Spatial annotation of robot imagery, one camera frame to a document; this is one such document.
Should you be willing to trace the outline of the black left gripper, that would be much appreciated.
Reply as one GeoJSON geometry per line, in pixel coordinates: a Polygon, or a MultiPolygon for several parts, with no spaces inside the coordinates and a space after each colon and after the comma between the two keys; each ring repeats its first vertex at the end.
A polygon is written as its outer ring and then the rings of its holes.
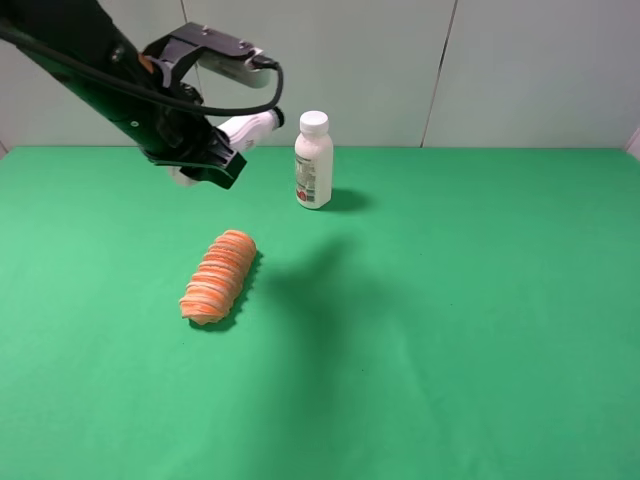
{"type": "Polygon", "coordinates": [[[178,185],[209,182],[228,190],[246,166],[241,153],[215,140],[214,128],[203,116],[143,100],[113,86],[101,84],[100,88],[102,115],[178,185]]]}

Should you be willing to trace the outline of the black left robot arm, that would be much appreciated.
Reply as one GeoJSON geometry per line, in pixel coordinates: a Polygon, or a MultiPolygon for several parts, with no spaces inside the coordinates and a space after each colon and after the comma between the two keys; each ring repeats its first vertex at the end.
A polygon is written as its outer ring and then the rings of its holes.
{"type": "Polygon", "coordinates": [[[96,1],[4,1],[1,37],[131,138],[156,166],[230,188],[246,161],[183,77],[194,48],[137,48],[96,1]]]}

